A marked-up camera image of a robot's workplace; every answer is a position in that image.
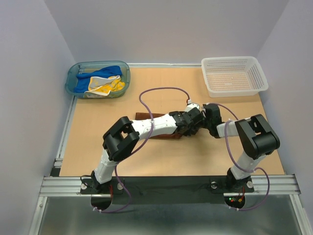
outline blue towel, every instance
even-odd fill
[[[90,83],[91,77],[103,77],[108,78],[111,76],[122,75],[121,68],[117,65],[108,66],[103,69],[94,71],[94,72],[86,72],[82,74],[76,75],[78,82],[76,87],[74,88],[75,93],[84,93],[88,91],[88,86]]]

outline transparent green bin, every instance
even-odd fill
[[[125,82],[125,87],[117,92],[110,92],[108,96],[102,96],[98,94],[92,93],[75,93],[74,88],[77,85],[77,77],[76,75],[84,72],[93,72],[104,67],[117,65],[120,66],[122,70],[121,81]],[[67,73],[67,82],[65,84],[65,89],[69,94],[72,94],[81,99],[99,99],[99,98],[118,98],[121,97],[131,82],[131,72],[129,70],[129,66],[123,61],[93,61],[93,62],[82,62],[73,65],[68,73]]]

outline gray wall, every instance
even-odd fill
[[[28,234],[52,167],[74,59],[43,0],[0,1],[0,234]]]
[[[281,139],[279,154],[295,173],[313,221],[313,1],[290,0],[258,55],[269,89],[262,102]]]
[[[45,0],[76,61],[256,56],[288,0]]]

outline white laundry basket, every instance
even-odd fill
[[[210,97],[254,95],[268,89],[261,65],[252,56],[204,58],[201,67]]]

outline pile of clothes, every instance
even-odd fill
[[[120,91],[125,87],[125,82],[121,81],[121,75],[122,71],[119,66],[109,66],[94,72],[78,74],[74,92],[108,96],[110,92]]]

